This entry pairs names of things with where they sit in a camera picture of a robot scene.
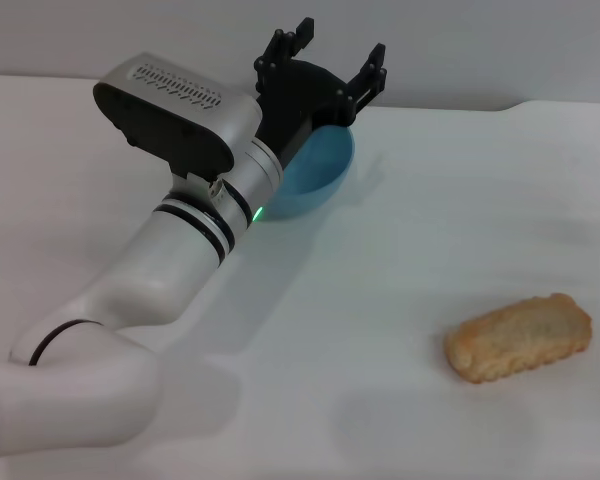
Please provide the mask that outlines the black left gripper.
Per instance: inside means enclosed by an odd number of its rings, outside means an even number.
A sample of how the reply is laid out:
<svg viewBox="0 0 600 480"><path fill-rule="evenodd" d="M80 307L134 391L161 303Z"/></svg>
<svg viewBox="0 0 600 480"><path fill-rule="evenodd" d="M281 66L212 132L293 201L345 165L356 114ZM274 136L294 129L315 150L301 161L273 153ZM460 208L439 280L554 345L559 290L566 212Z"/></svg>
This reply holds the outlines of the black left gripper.
<svg viewBox="0 0 600 480"><path fill-rule="evenodd" d="M313 131L323 126L350 126L385 89L384 44L372 49L359 72L345 84L320 66L293 60L313 38L314 19L305 17L294 31L275 30L254 62L257 102L263 114L256 138L283 166Z"/></svg>

